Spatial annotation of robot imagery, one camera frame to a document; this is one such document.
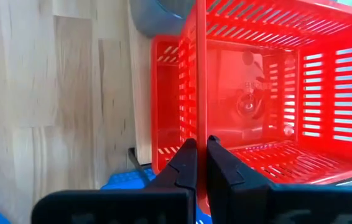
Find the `basket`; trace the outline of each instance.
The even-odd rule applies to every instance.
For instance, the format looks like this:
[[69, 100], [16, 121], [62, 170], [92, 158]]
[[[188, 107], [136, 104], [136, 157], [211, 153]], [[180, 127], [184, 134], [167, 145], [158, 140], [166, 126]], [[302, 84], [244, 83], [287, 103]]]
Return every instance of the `basket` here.
[[152, 168], [158, 174], [182, 145], [179, 125], [178, 37], [152, 41]]
[[197, 0], [178, 54], [180, 142], [197, 139], [204, 212], [209, 134], [277, 183], [352, 177], [352, 7]]

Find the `gray object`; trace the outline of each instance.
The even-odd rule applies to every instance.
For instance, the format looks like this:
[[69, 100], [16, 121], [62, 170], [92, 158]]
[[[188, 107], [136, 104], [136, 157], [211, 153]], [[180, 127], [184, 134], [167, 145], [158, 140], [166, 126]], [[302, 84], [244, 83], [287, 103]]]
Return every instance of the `gray object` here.
[[133, 22], [148, 37], [180, 35], [195, 0], [130, 0]]

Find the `wooden table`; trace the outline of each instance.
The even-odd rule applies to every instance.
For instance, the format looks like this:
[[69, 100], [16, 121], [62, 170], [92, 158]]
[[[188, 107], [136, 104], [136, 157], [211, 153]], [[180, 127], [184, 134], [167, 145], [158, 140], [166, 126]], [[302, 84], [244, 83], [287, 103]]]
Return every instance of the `wooden table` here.
[[150, 40], [125, 0], [0, 0], [0, 212], [151, 161]]

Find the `red plastic basket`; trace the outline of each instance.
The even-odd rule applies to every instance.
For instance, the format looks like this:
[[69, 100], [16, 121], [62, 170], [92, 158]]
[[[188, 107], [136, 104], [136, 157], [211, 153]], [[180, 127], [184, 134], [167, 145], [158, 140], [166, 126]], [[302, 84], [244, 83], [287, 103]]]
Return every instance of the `red plastic basket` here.
[[151, 50], [152, 168], [158, 174], [180, 148], [178, 40], [157, 36]]
[[[209, 134], [274, 182], [329, 184], [352, 177], [352, 7], [197, 0], [178, 47], [179, 110], [171, 114], [180, 117], [179, 141], [198, 141], [204, 212]], [[258, 88], [253, 67], [262, 79], [258, 105], [265, 105], [259, 121], [244, 103], [252, 86]], [[159, 91], [160, 83], [155, 86]]]

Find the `wooden surface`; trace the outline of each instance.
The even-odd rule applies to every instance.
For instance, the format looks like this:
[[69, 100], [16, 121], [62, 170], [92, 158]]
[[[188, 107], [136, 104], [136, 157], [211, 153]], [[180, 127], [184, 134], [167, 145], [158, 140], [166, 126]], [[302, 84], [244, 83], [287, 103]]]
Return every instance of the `wooden surface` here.
[[129, 147], [151, 161], [149, 43], [125, 0], [0, 0], [0, 212], [12, 223], [50, 192], [132, 169]]
[[136, 30], [128, 6], [133, 83], [136, 156], [140, 164], [151, 163], [151, 40]]

